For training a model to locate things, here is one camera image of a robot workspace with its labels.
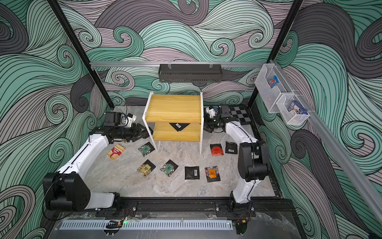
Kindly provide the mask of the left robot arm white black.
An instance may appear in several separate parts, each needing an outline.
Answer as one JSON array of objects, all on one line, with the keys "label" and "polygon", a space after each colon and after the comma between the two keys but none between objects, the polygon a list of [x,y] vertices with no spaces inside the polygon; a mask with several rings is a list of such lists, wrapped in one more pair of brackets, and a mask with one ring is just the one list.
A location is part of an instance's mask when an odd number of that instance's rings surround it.
[{"label": "left robot arm white black", "polygon": [[59,170],[43,178],[44,203],[50,211],[81,212],[120,207],[120,194],[91,191],[84,178],[98,155],[117,139],[137,141],[148,138],[151,128],[133,123],[131,127],[102,126],[94,129],[84,145]]}]

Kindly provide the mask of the green jasmine tea bag top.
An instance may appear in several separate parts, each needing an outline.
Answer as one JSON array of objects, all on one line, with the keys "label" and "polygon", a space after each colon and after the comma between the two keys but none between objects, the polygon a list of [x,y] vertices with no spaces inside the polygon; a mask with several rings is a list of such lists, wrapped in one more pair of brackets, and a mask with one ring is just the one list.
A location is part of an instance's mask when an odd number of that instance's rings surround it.
[{"label": "green jasmine tea bag top", "polygon": [[179,166],[172,160],[168,160],[160,170],[168,177],[170,177]]}]

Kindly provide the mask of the black orange tea bag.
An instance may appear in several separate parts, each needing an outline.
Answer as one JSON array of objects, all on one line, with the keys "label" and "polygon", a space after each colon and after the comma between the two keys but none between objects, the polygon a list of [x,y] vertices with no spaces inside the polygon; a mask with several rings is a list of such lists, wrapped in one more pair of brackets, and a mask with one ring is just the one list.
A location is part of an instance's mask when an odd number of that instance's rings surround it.
[{"label": "black orange tea bag", "polygon": [[205,167],[205,173],[208,183],[221,181],[219,169],[217,166]]}]

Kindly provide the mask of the green jasmine tea bag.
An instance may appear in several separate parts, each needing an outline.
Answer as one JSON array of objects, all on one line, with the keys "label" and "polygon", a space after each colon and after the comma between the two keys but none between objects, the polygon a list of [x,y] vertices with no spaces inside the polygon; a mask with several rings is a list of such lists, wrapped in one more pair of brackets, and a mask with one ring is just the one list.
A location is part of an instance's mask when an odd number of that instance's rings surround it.
[{"label": "green jasmine tea bag", "polygon": [[160,170],[168,177],[170,177],[179,166],[172,160],[168,160]]},{"label": "green jasmine tea bag", "polygon": [[142,156],[145,157],[146,155],[148,155],[149,153],[154,151],[155,147],[152,145],[151,142],[147,142],[144,145],[142,145],[141,147],[139,147],[138,150],[140,151]]}]

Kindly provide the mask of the red tea bag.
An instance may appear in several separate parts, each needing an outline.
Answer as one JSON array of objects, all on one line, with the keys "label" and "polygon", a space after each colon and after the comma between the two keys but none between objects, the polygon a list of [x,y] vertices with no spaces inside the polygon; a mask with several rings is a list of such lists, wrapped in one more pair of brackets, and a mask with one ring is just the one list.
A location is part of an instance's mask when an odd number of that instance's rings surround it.
[{"label": "red tea bag", "polygon": [[223,151],[222,145],[220,143],[211,144],[210,149],[211,149],[212,156],[223,156],[224,155],[224,151]]}]

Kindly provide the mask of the yellow oolong tea bag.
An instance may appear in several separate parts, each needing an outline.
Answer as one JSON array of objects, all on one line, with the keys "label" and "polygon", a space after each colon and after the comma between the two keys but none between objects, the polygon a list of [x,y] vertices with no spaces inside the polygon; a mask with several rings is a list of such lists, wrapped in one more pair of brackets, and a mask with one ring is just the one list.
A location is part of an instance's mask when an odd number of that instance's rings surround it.
[{"label": "yellow oolong tea bag", "polygon": [[139,166],[137,171],[143,176],[147,177],[154,169],[156,165],[153,164],[150,160],[146,160],[143,164]]}]

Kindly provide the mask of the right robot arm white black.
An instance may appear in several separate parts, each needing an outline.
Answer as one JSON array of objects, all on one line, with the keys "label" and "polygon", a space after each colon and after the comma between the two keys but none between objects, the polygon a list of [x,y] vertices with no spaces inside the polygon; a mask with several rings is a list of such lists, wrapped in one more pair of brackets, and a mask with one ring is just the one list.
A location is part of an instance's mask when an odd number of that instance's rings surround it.
[{"label": "right robot arm white black", "polygon": [[255,187],[268,176],[268,146],[254,138],[234,118],[208,119],[205,122],[205,129],[209,132],[219,127],[237,144],[240,179],[230,194],[229,208],[235,214],[242,214],[250,210]]}]

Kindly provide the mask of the black tea bag barcode top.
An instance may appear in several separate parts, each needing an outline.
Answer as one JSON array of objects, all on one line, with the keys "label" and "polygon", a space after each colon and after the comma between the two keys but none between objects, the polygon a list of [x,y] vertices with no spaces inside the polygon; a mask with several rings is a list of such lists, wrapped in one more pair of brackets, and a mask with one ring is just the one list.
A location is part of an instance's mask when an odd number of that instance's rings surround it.
[{"label": "black tea bag barcode top", "polygon": [[199,166],[185,166],[185,180],[199,180],[200,167]]}]

